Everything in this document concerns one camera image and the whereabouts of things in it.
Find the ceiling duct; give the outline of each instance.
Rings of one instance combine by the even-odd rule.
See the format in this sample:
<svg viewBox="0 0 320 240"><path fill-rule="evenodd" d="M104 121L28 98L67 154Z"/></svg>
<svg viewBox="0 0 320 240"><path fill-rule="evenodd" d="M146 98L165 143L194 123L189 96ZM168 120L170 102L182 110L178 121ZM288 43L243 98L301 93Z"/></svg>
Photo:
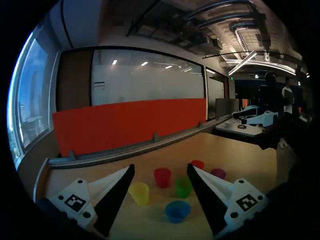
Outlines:
<svg viewBox="0 0 320 240"><path fill-rule="evenodd" d="M257 29L257 28L258 26L255 22L241 22L236 24L230 24L230 31L234 33L240 46L246 52L246 55L249 54L248 53L249 50L239 31L245 30L245 29Z"/></svg>

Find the glass partition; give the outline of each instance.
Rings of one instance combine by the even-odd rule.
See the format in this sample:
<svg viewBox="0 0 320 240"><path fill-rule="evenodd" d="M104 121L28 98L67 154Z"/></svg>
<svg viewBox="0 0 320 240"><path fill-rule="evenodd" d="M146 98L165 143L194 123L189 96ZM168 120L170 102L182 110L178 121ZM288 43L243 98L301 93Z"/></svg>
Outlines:
<svg viewBox="0 0 320 240"><path fill-rule="evenodd" d="M95 50L92 105L157 99L204 98L202 67L134 50Z"/></svg>

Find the orange panel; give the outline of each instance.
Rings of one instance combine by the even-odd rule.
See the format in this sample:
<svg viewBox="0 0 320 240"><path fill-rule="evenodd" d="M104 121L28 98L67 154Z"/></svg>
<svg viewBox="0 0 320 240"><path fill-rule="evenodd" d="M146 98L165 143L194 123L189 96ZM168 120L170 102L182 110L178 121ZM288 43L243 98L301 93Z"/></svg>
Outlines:
<svg viewBox="0 0 320 240"><path fill-rule="evenodd" d="M62 156L119 148L195 127L206 121L206 99L123 102L53 114Z"/></svg>

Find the desk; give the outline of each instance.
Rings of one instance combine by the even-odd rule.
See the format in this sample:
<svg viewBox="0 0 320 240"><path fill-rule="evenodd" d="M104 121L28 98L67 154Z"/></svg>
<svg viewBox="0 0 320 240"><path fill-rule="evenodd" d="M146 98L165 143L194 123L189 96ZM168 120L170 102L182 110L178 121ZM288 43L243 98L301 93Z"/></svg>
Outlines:
<svg viewBox="0 0 320 240"><path fill-rule="evenodd" d="M132 182L145 182L150 187L150 202L138 206L127 193L110 231L110 239L212 239L212 232L194 192L185 199L192 209L186 221L170 223L164 213L165 206L178 200L174 181L187 176L187 164L202 160L204 169L222 168L226 180L234 182L245 178L263 193L276 184L276 151L261 150L259 146L236 140L199 133L170 146L118 162L87 168L51 170L46 185L46 197L50 198L77 178L88 182L134 164L136 174ZM156 187L154 169L167 167L172 171L172 185L166 189Z"/></svg>
<svg viewBox="0 0 320 240"><path fill-rule="evenodd" d="M251 126L249 124L244 124L246 126L246 129L238 128L238 125L241 124L241 120L231 118L219 125L217 125L215 128L220 131L224 132L232 132L240 135L245 135L249 137L255 137L256 135L262 133L262 127L258 126Z"/></svg>

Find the person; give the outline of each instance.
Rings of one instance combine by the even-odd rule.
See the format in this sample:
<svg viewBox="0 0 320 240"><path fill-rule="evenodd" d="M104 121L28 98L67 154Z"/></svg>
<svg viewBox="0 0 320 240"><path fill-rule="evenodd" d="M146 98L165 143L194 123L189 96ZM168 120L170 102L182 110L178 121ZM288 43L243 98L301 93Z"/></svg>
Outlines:
<svg viewBox="0 0 320 240"><path fill-rule="evenodd" d="M282 89L282 96L286 99L287 101L287 105L285 105L283 107L283 111L284 112L288 112L292 114L292 105L293 105L293 93L292 90L290 88L291 86L291 79L289 77L286 77L286 85L285 87Z"/></svg>

